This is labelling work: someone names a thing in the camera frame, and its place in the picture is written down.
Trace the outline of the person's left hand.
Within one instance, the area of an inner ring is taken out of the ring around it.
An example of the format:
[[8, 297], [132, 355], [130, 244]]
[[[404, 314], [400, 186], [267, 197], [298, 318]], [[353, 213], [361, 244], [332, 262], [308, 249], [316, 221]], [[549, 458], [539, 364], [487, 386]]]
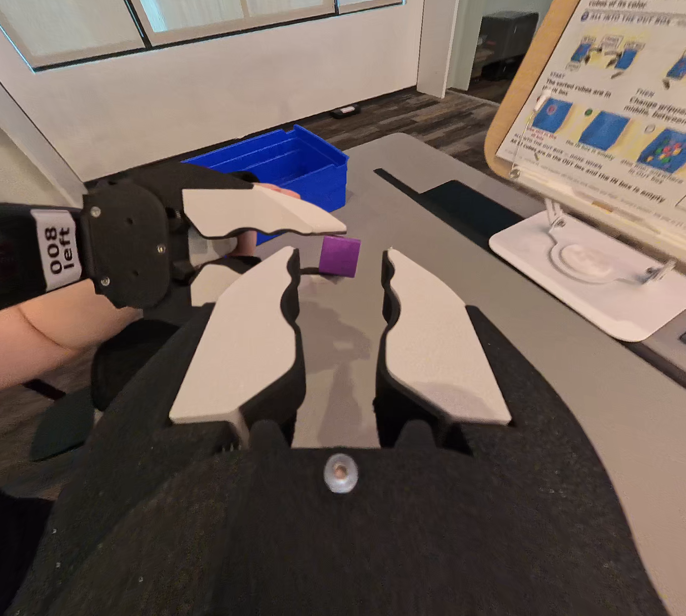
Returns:
[[[270, 183], [260, 184], [265, 189], [283, 194], [294, 199], [300, 199], [300, 195], [297, 192], [281, 188], [277, 185]], [[235, 248], [228, 255], [230, 257], [250, 257], [254, 255], [255, 249], [257, 247], [257, 233], [255, 231], [245, 231], [237, 236], [237, 243]]]

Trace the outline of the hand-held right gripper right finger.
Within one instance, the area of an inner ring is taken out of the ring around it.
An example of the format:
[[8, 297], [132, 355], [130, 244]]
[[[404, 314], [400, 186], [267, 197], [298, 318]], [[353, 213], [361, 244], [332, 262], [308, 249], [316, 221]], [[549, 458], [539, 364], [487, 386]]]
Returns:
[[439, 440], [459, 424], [509, 426], [512, 415], [467, 304], [398, 249], [382, 254], [382, 315], [375, 382], [380, 440], [426, 421]]

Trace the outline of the purple wooden cube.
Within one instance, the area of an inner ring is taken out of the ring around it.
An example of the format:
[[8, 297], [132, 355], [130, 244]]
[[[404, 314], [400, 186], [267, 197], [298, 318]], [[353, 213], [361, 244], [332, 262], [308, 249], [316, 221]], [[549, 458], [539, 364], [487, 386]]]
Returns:
[[355, 278], [361, 241], [357, 238], [327, 235], [322, 240], [319, 275]]

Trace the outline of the black desk panel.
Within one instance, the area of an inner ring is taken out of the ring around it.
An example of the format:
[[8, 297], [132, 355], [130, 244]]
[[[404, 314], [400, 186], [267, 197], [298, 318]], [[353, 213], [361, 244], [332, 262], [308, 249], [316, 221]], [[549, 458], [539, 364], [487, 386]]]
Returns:
[[490, 239], [523, 218], [498, 202], [456, 180], [419, 193], [419, 203], [431, 214], [481, 249], [492, 252]]

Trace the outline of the illustrated instruction sheet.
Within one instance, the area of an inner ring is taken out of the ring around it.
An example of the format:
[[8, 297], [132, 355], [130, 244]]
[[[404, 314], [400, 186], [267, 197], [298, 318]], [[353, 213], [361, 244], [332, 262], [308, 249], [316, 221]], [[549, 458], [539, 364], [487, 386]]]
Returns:
[[487, 157], [685, 232], [685, 0], [554, 0]]

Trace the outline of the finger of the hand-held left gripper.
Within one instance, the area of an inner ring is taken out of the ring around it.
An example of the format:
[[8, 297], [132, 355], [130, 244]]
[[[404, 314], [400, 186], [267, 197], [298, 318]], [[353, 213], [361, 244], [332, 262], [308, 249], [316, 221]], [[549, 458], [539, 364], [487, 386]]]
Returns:
[[347, 226], [331, 213], [263, 185], [249, 189], [182, 191], [184, 215], [206, 239], [234, 237], [243, 231], [264, 235], [344, 235]]
[[190, 287], [192, 307], [215, 303], [224, 291], [254, 268], [254, 262], [213, 262], [200, 269]]

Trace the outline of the blue plastic bin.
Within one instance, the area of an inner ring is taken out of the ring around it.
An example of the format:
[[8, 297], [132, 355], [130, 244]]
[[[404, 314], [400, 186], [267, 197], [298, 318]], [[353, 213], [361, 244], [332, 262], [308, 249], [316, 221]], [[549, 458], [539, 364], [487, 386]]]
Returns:
[[328, 212], [343, 208], [347, 199], [348, 156], [299, 125], [206, 152], [186, 163], [222, 174], [249, 172], [259, 182], [296, 192]]

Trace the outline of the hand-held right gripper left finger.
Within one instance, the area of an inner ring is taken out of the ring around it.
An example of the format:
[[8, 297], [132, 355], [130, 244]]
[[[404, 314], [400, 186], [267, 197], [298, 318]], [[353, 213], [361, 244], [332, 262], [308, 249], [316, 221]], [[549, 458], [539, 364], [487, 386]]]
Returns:
[[270, 420], [294, 429], [306, 395], [299, 250], [285, 246], [219, 296], [170, 409], [175, 424]]

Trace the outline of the dark low cabinet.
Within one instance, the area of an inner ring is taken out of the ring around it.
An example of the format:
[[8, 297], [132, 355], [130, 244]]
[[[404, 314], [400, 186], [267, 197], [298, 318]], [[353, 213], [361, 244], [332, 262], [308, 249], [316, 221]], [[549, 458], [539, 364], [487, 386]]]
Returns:
[[503, 80], [513, 75], [532, 43], [539, 20], [536, 11], [498, 11], [484, 15], [471, 78]]

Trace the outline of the person's dark clothing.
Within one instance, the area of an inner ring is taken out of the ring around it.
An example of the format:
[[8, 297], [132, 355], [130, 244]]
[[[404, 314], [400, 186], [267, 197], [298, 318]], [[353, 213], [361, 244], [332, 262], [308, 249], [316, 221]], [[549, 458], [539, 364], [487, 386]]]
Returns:
[[25, 579], [53, 505], [50, 500], [1, 491], [1, 613]]

